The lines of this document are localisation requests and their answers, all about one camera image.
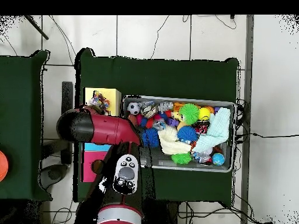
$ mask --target toy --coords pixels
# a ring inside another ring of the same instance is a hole
[[[153,118],[149,118],[147,121],[147,124],[145,125],[145,127],[147,127],[148,129],[152,128],[152,125],[154,123],[154,119]]]
[[[194,128],[191,126],[184,126],[178,131],[178,138],[181,142],[186,142],[187,144],[190,144],[193,141],[197,140],[197,134]]]
[[[156,114],[154,115],[154,120],[160,120],[162,117],[160,116],[160,114]]]
[[[164,130],[166,128],[165,120],[163,118],[155,120],[152,127],[155,128],[157,131]]]
[[[144,146],[149,146],[150,148],[156,148],[159,146],[158,131],[155,128],[146,129],[142,133],[142,140]]]
[[[144,107],[140,110],[140,113],[145,117],[145,118],[151,118],[153,117],[156,113],[158,113],[159,107],[158,106],[147,106]]]
[[[204,155],[203,153],[193,152],[192,156],[198,163],[201,163],[201,164],[212,162],[212,158],[210,155]]]
[[[215,110],[214,110],[214,108],[213,107],[211,107],[211,106],[205,106],[204,108],[207,108],[207,109],[209,109],[210,110],[210,113],[215,113]]]
[[[212,157],[213,164],[216,166],[222,166],[225,162],[225,157],[221,153],[215,153]]]
[[[8,172],[8,160],[4,153],[0,151],[0,181],[2,181]]]
[[[187,126],[187,124],[185,122],[180,122],[176,129],[179,131],[183,126]]]
[[[136,102],[131,102],[129,103],[127,110],[130,114],[137,115],[140,112],[140,106]]]
[[[202,152],[201,154],[204,154],[204,155],[210,155],[212,154],[213,152],[213,148],[208,148],[207,150],[205,150],[204,152]]]
[[[199,111],[201,111],[201,110],[202,110],[202,108],[199,110],[198,107],[196,107],[194,104],[188,103],[180,108],[179,114],[182,115],[182,120],[187,125],[192,125],[198,120]]]
[[[206,134],[209,126],[210,126],[209,121],[197,121],[192,125],[197,135]]]
[[[151,105],[154,105],[154,104],[155,104],[155,102],[153,100],[142,101],[142,102],[138,103],[138,105],[140,106],[140,108],[148,107],[148,106],[151,106]]]
[[[175,154],[171,156],[171,159],[173,160],[174,163],[176,164],[188,164],[191,161],[191,155],[190,153],[185,153],[185,154]]]
[[[215,107],[215,114],[219,111],[220,107]]]
[[[165,113],[159,113],[160,117],[163,118],[165,120],[165,122],[167,122],[168,117]]]
[[[161,113],[170,109],[173,109],[173,103],[171,101],[161,102],[159,105],[159,111]]]
[[[171,112],[171,117],[182,122],[182,115],[178,111]]]
[[[136,115],[136,119],[137,119],[137,124],[140,125],[141,124],[141,120],[142,120],[143,116],[141,114]]]
[[[175,102],[175,103],[173,104],[173,111],[179,111],[180,108],[181,108],[182,106],[184,106],[184,105],[185,105],[185,103]]]
[[[208,108],[202,107],[199,110],[199,120],[200,121],[207,121],[210,119],[210,110]]]
[[[128,116],[128,120],[131,121],[131,123],[133,124],[133,126],[135,126],[135,127],[137,126],[137,119],[136,119],[135,115],[130,114]]]
[[[167,110],[167,111],[165,111],[165,114],[166,114],[166,116],[168,117],[168,118],[170,118],[171,117],[171,110]]]
[[[147,118],[143,117],[142,120],[141,120],[141,122],[140,122],[140,126],[141,127],[145,127],[146,124],[147,124]]]
[[[172,118],[169,118],[168,121],[167,121],[167,124],[169,126],[173,126],[173,127],[176,127],[179,125],[179,121],[178,120],[174,120]]]

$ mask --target orange object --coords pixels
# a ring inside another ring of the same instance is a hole
[[[215,113],[215,110],[214,110],[214,108],[213,107],[211,107],[211,106],[206,106],[206,107],[204,107],[204,108],[208,108],[209,110],[210,110],[210,113]]]
[[[2,181],[8,172],[8,161],[6,156],[0,151],[0,181]]]
[[[181,108],[182,106],[184,106],[184,105],[185,105],[185,103],[175,102],[175,103],[173,104],[173,111],[179,111],[180,108]]]
[[[154,123],[154,118],[149,118],[145,127],[150,129],[150,128],[152,128],[153,123]]]

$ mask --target gray plastic bin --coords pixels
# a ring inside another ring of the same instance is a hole
[[[165,155],[161,148],[140,148],[140,162],[141,166],[152,165],[155,169],[174,169],[174,170],[193,170],[193,171],[207,171],[207,172],[222,172],[227,173],[232,169],[232,161],[234,155],[234,142],[235,142],[235,120],[237,119],[237,107],[232,102],[226,101],[207,101],[207,100],[191,100],[191,99],[178,99],[178,98],[165,98],[165,97],[153,97],[153,96],[124,96],[123,97],[123,110],[124,117],[127,118],[129,112],[127,112],[127,106],[130,102],[143,102],[153,100],[156,104],[160,102],[181,102],[181,103],[194,103],[199,106],[212,106],[212,107],[226,107],[231,110],[230,116],[230,135],[228,141],[222,143],[221,149],[225,156],[225,163],[222,166],[215,165],[202,165],[198,164],[195,160],[192,160],[186,165],[175,164],[170,155]]]

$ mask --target plush toy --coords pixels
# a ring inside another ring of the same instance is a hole
[[[172,155],[171,159],[176,164],[186,165],[186,164],[188,164],[191,161],[192,158],[191,158],[190,153],[185,153],[185,154],[175,154],[175,155]]]
[[[208,108],[202,107],[199,110],[199,120],[200,121],[208,121],[210,119],[210,110]]]
[[[199,119],[199,109],[194,104],[188,103],[180,108],[179,114],[187,125],[194,124]]]
[[[133,126],[135,126],[135,127],[137,126],[137,118],[135,117],[135,115],[130,114],[128,116],[128,120],[131,121],[131,123],[133,124]]]
[[[175,102],[175,104],[173,104],[173,111],[179,111],[180,108],[184,105],[185,105],[185,103]]]
[[[180,122],[176,129],[179,131],[183,126],[187,126],[187,124],[185,122]]]
[[[172,113],[171,110],[165,111],[165,114],[168,118],[171,118],[171,113]]]
[[[138,114],[136,116],[136,119],[137,119],[137,125],[140,125],[141,124],[141,120],[142,120],[143,116],[141,114]]]
[[[179,125],[179,121],[178,120],[174,120],[172,118],[169,118],[168,121],[167,121],[167,124],[169,126],[173,126],[173,127],[176,127]]]
[[[161,113],[173,109],[173,103],[171,101],[165,101],[165,102],[161,102],[159,105],[159,111]]]
[[[194,128],[191,126],[184,126],[178,131],[178,138],[181,142],[186,142],[190,144],[193,141],[197,140],[197,134]]]
[[[145,127],[147,127],[148,129],[152,128],[152,125],[154,123],[154,119],[153,118],[149,118],[147,121],[147,124],[145,125]]]
[[[171,117],[182,122],[182,115],[178,111],[171,112]]]
[[[221,153],[215,153],[212,157],[213,164],[216,166],[222,166],[225,162],[225,157]]]
[[[142,140],[145,147],[156,148],[159,146],[158,131],[155,128],[146,129],[142,133]]]
[[[136,102],[131,102],[129,103],[127,110],[130,112],[130,114],[137,115],[140,112],[140,106]]]
[[[152,127],[155,128],[157,131],[164,130],[166,128],[165,120],[163,118],[159,120],[154,120]]]

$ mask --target yellow ball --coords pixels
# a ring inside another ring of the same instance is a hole
[[[202,107],[201,109],[199,109],[199,120],[200,121],[207,121],[210,119],[210,110],[205,108],[205,107]]]

